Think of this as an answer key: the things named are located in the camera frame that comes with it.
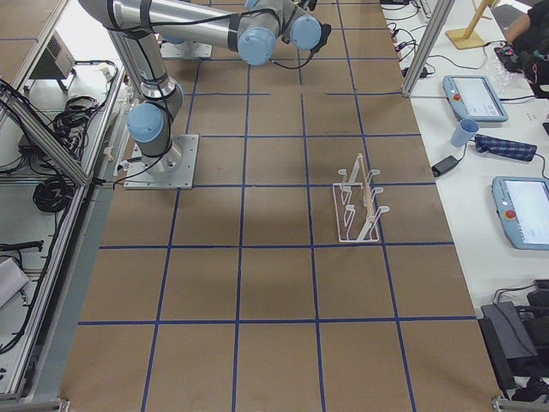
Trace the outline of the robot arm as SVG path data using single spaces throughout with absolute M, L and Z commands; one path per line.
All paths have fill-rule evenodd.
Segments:
M 207 58 L 214 47 L 251 66 L 272 59 L 279 40 L 314 56 L 332 27 L 312 11 L 313 1 L 248 1 L 227 11 L 191 1 L 83 1 L 84 10 L 111 35 L 143 102 L 130 111 L 128 128 L 146 171 L 178 167 L 183 155 L 171 128 L 184 91 L 167 72 L 167 59 Z

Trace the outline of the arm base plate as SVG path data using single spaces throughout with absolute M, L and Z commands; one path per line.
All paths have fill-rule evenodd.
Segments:
M 212 50 L 211 45 L 189 40 L 178 44 L 163 42 L 160 46 L 160 53 L 165 60 L 210 59 Z
M 193 187 L 198 135 L 176 135 L 172 147 L 158 163 L 144 157 L 145 162 L 130 163 L 125 170 L 129 178 L 123 181 L 128 190 L 170 190 Z

